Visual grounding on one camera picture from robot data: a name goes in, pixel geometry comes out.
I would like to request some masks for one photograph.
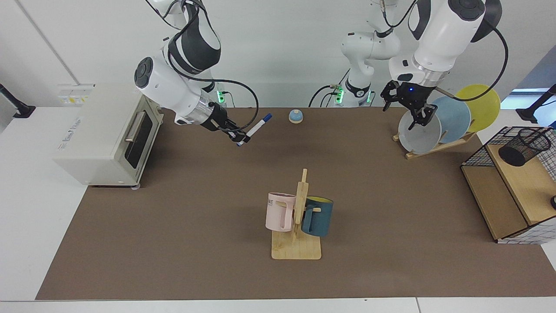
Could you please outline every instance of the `black stand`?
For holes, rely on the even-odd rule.
[[[537,123],[537,119],[535,118],[535,111],[540,108],[548,99],[550,99],[553,95],[556,94],[556,85],[552,86],[547,92],[542,95],[539,100],[535,101],[530,107],[527,109],[516,109],[515,111],[518,113],[519,117],[524,121],[530,121],[533,124]]]
[[[9,102],[16,108],[17,112],[13,115],[15,119],[26,119],[33,111],[36,109],[36,106],[26,105],[25,103],[17,100],[5,87],[4,85],[0,84],[0,94],[4,95]]]

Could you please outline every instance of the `white plate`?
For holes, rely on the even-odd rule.
[[[433,104],[438,106],[436,115],[442,124],[442,133],[447,131],[440,143],[451,143],[467,133],[471,124],[471,111],[465,102],[440,97],[434,100]]]
[[[442,135],[442,125],[436,115],[427,126],[415,125],[412,130],[408,130],[413,123],[411,112],[407,111],[401,117],[398,132],[400,143],[405,150],[415,154],[425,154],[436,147]]]

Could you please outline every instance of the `robotic arm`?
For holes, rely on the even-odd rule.
[[[220,101],[209,94],[216,88],[209,68],[220,60],[221,47],[202,0],[152,0],[152,5],[159,15],[181,12],[182,18],[174,17],[172,24],[175,28],[183,25],[183,29],[158,53],[139,63],[136,86],[160,106],[174,111],[176,124],[221,130],[234,142],[246,142],[245,132],[228,118]]]
[[[386,0],[385,10],[392,16],[398,0]],[[342,53],[350,61],[350,71],[342,83],[343,107],[358,107],[369,102],[370,85],[375,69],[371,60],[388,60],[400,51],[400,40],[382,17],[380,0],[370,0],[369,26],[374,32],[348,33],[342,42]]]
[[[415,124],[426,126],[437,109],[426,102],[431,92],[467,46],[488,35],[501,16],[500,0],[419,0],[409,18],[419,48],[411,55],[390,59],[392,81],[380,94],[386,102],[384,111],[399,102],[413,116],[410,130]]]

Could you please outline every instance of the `wire mesh basket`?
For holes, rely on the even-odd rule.
[[[539,153],[550,149],[551,143],[547,136],[536,129],[524,128],[505,144],[498,154],[508,164],[521,167]]]

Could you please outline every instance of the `label sticker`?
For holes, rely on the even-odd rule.
[[[79,125],[81,125],[82,122],[83,122],[83,116],[80,116],[75,119],[71,127],[66,132],[66,135],[62,139],[62,142],[58,146],[58,151],[64,151],[67,148],[68,144],[73,138],[73,135],[75,134],[75,131],[77,130],[77,128],[79,128]]]

